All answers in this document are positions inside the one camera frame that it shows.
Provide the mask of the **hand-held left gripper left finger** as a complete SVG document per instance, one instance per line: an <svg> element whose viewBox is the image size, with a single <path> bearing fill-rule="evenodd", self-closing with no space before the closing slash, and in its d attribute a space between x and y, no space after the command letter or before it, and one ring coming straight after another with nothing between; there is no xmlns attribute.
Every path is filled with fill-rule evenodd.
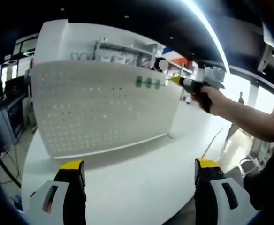
<svg viewBox="0 0 274 225"><path fill-rule="evenodd" d="M85 225L85 209L84 161L75 160L33 192L25 216L30 225Z"/></svg>

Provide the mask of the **person's right hand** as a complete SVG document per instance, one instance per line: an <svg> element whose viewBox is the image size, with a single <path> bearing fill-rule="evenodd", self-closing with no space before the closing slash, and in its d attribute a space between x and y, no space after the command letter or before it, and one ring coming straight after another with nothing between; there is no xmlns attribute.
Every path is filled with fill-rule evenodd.
<svg viewBox="0 0 274 225"><path fill-rule="evenodd" d="M206 84L197 82L191 92L191 96L196 100L201 109L206 113L210 113L210 107L212 106L212 101L209 98L208 94L201 91L201 88L206 86Z"/></svg>

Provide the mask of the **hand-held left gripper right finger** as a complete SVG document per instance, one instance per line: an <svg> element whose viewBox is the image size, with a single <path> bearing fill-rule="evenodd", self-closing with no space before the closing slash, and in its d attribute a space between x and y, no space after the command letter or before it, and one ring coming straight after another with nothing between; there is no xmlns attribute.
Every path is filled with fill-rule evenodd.
<svg viewBox="0 0 274 225"><path fill-rule="evenodd" d="M194 183L197 225L247 225L258 213L239 167L224 173L215 161L197 158Z"/></svg>

